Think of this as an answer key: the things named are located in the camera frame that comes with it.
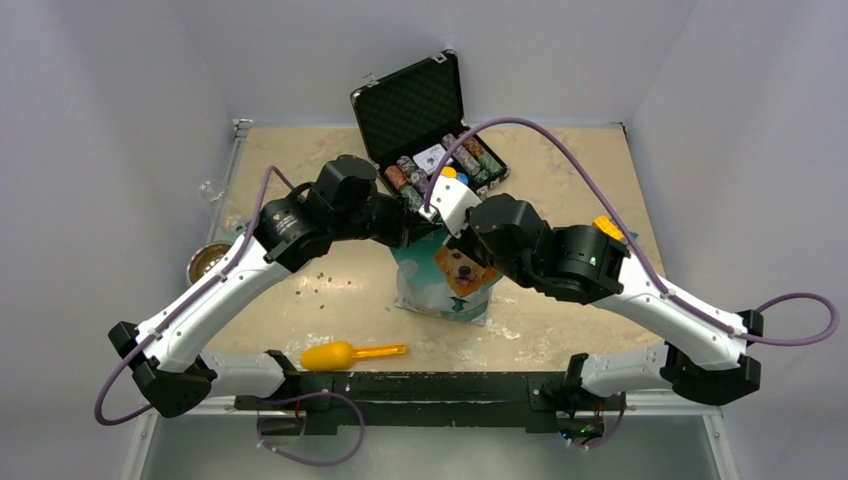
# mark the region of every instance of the metal frame edge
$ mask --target metal frame edge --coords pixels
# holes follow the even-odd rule
[[[227,204],[227,200],[230,198],[230,187],[236,177],[239,163],[241,163],[241,156],[244,153],[244,147],[247,144],[247,134],[253,126],[254,121],[249,118],[233,119],[233,146],[230,149],[230,157],[227,161],[227,173],[224,176],[224,183],[221,185],[224,195],[215,207],[215,213],[212,215],[212,224],[209,225],[209,231],[206,232],[206,241],[203,243],[204,245],[212,243],[218,233],[218,223],[221,220],[221,215],[224,213],[223,208]]]
[[[141,480],[158,419],[158,413],[145,413],[136,419],[127,449],[127,458],[121,470],[121,480]]]
[[[294,413],[288,411],[263,411],[259,412],[257,410],[236,410],[234,405],[236,402],[236,397],[215,397],[210,398],[209,400],[203,400],[196,407],[184,413],[183,417],[189,416],[215,416],[215,415],[235,415],[235,416],[259,416],[262,414],[262,417],[280,417],[280,418],[294,418]]]
[[[730,440],[727,438],[727,430],[724,428],[724,416],[719,412],[716,415],[704,415],[704,427],[707,430],[707,438],[713,453],[716,469],[721,480],[740,480],[739,468],[733,458],[733,450]]]

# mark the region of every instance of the white enclosure wall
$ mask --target white enclosure wall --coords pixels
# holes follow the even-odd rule
[[[184,289],[229,115],[168,0],[0,2],[0,106],[0,478],[116,478],[106,332]]]
[[[728,309],[815,291],[848,311],[848,3],[701,1],[632,122],[666,271]],[[820,330],[811,303],[770,336]],[[814,347],[755,346],[763,388],[726,409],[744,479],[844,478],[848,328]]]
[[[237,116],[351,123],[348,94],[446,46],[467,118],[620,122],[696,0],[174,0]]]

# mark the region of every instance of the black carrying case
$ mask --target black carrying case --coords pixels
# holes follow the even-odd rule
[[[469,129],[462,105],[459,59],[453,50],[370,80],[350,94],[350,102],[368,157],[379,170],[383,184],[394,194],[398,192],[386,180],[386,168],[403,155],[413,157],[440,144],[448,133],[459,138]],[[476,135],[474,138],[504,167],[503,171],[491,175],[484,184],[477,184],[459,162],[454,161],[451,167],[468,175],[469,187],[483,195],[509,176],[509,167],[483,139]]]

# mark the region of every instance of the yellow plastic scoop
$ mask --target yellow plastic scoop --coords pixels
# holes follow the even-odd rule
[[[347,342],[333,342],[312,347],[303,352],[303,355],[300,356],[300,364],[303,368],[313,372],[329,372],[346,370],[352,367],[357,360],[363,358],[403,355],[405,353],[406,345],[403,343],[382,347],[353,348],[353,345]]]

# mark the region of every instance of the purple cable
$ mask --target purple cable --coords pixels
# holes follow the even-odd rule
[[[565,155],[568,161],[571,162],[571,165],[574,167],[574,169],[577,170],[577,173],[580,174],[580,177],[583,178],[583,181],[586,182],[586,185],[589,187],[589,189],[592,190],[592,193],[595,194],[595,197],[597,197],[598,200],[601,202],[601,205],[604,206],[604,209],[606,209],[606,211],[613,218],[613,221],[616,223],[616,225],[618,225],[619,229],[621,229],[622,233],[627,238],[627,242],[630,244],[630,248],[633,249],[633,253],[636,255],[636,258],[639,259],[639,263],[642,264],[642,268],[645,269],[645,273],[648,274],[648,277],[651,279],[651,281],[654,282],[654,285],[656,285],[657,290],[659,290],[661,294],[668,296],[668,298],[677,306],[691,313],[692,315],[695,315],[696,317],[707,322],[708,324],[718,328],[719,330],[725,333],[735,335],[733,327],[725,325],[720,320],[713,318],[706,312],[702,312],[694,305],[690,304],[686,300],[683,300],[682,298],[678,297],[677,295],[674,295],[672,292],[669,291],[668,287],[666,287],[665,283],[663,283],[663,281],[660,279],[660,276],[657,274],[657,271],[654,270],[654,267],[651,266],[651,263],[648,261],[648,257],[645,255],[645,252],[642,251],[642,247],[640,247],[639,244],[636,243],[636,239],[633,238],[633,235],[630,233],[630,229],[627,228],[627,225],[625,225],[624,220],[621,218],[621,216],[618,215],[618,212],[615,211],[615,209],[612,207],[612,204],[610,204],[609,200],[607,200],[607,198],[604,196],[604,194],[601,192],[595,182],[589,177],[589,174],[586,173],[586,170],[583,168],[582,165],[580,165],[580,162],[577,161],[577,158],[571,153],[571,151],[568,150],[568,148],[566,148],[565,145],[563,145],[563,143],[558,138],[556,138],[556,136],[554,136],[554,134],[545,130],[540,125],[531,122],[530,120],[525,120],[523,118],[517,117],[496,118],[494,120],[489,120],[488,122],[483,122],[480,125],[477,125],[476,127],[463,133],[459,137],[459,139],[447,149],[444,156],[442,156],[442,159],[439,161],[438,166],[436,167],[435,175],[433,175],[433,177],[430,179],[430,184],[427,187],[427,194],[424,195],[425,212],[430,211],[430,198],[433,196],[433,189],[436,186],[436,180],[441,174],[442,169],[445,167],[445,164],[447,163],[448,159],[451,158],[454,152],[456,152],[456,149],[459,148],[459,145],[462,145],[463,142],[473,137],[474,135],[477,135],[482,130],[505,123],[523,125],[525,127],[529,127],[537,131],[543,137],[547,138],[551,143],[553,143],[554,146],[556,146],[557,149],[559,149],[559,151],[562,152],[563,155]],[[762,312],[763,310],[773,305],[795,298],[808,298],[811,300],[816,300],[823,304],[825,307],[827,307],[828,311],[830,312],[830,323],[828,323],[827,327],[816,335],[798,339],[769,338],[761,337],[759,335],[753,335],[750,333],[742,333],[738,335],[738,337],[750,342],[762,343],[765,345],[798,347],[802,345],[811,345],[814,343],[821,342],[822,340],[833,335],[833,332],[835,332],[836,328],[839,326],[839,310],[836,308],[836,305],[834,305],[831,300],[815,293],[797,292],[781,295],[761,305],[759,308],[757,308],[757,312]]]
[[[612,427],[610,427],[609,432],[605,432],[604,436],[601,437],[600,440],[598,440],[597,442],[595,442],[591,445],[578,445],[578,444],[574,443],[573,441],[568,445],[575,447],[575,448],[578,448],[580,450],[584,450],[584,449],[594,450],[594,449],[600,447],[601,445],[607,443],[608,441],[610,441],[610,439],[615,434],[615,432],[618,431],[618,427],[621,426],[621,420],[624,418],[624,411],[627,410],[627,392],[621,392],[620,397],[621,397],[620,398],[621,399],[621,409],[618,411],[618,416],[615,418],[615,423],[612,424]]]
[[[256,204],[253,206],[253,216],[250,219],[250,223],[248,224],[247,230],[245,231],[245,240],[242,242],[241,246],[239,246],[238,251],[236,251],[235,255],[233,255],[233,260],[224,266],[221,271],[224,275],[230,273],[236,266],[241,258],[244,256],[244,252],[247,249],[248,240],[253,236],[253,231],[256,230],[256,224],[259,222],[259,211],[262,209],[262,202],[265,200],[265,192],[268,190],[268,182],[271,180],[271,173],[276,173],[277,176],[285,183],[289,188],[293,189],[294,186],[291,182],[283,175],[277,167],[271,165],[265,170],[265,174],[262,177],[262,186],[259,188],[259,195],[256,197]],[[138,355],[141,351],[147,348],[152,342],[153,339],[156,338],[157,335],[161,335],[168,326],[183,312],[189,305],[193,304],[197,301],[203,294],[209,291],[213,285],[220,281],[220,277],[212,277],[206,281],[203,285],[200,286],[194,293],[189,295],[184,302],[177,305],[167,316],[162,320],[155,329],[155,333],[151,333],[147,337],[144,338],[135,348],[130,350],[121,361],[118,363],[118,366],[109,374],[109,377],[106,379],[106,382],[100,388],[100,392],[97,394],[97,400],[94,402],[94,418],[97,420],[97,423],[105,426],[114,426],[120,425],[122,423],[128,422],[133,418],[141,415],[142,413],[153,408],[152,405],[145,405],[138,410],[125,415],[123,417],[117,419],[106,418],[103,415],[103,402],[106,400],[106,395],[109,393],[109,390],[112,389],[112,385],[115,384],[115,381],[118,379],[118,376],[121,372],[127,368],[132,362],[132,360]]]
[[[365,417],[362,416],[362,410],[353,403],[353,400],[345,397],[344,395],[340,395],[334,392],[316,392],[316,393],[307,393],[306,395],[300,395],[298,397],[287,398],[285,400],[273,400],[269,403],[276,405],[286,405],[289,403],[299,402],[301,400],[307,400],[314,397],[332,397],[337,398],[339,400],[344,401],[350,408],[353,409],[356,416],[359,417],[359,438],[356,439],[356,444],[354,444],[353,448],[350,449],[349,452],[342,455],[341,457],[335,460],[309,460],[307,458],[298,457],[297,455],[292,455],[291,453],[285,452],[283,450],[278,449],[277,447],[268,443],[265,438],[262,437],[262,418],[259,418],[256,421],[256,436],[259,438],[259,445],[265,447],[269,451],[276,453],[282,457],[288,458],[289,460],[294,460],[297,463],[302,463],[304,465],[309,465],[310,467],[333,467],[344,463],[350,460],[350,457],[354,456],[356,452],[359,450],[359,447],[362,446],[362,440],[365,438]]]

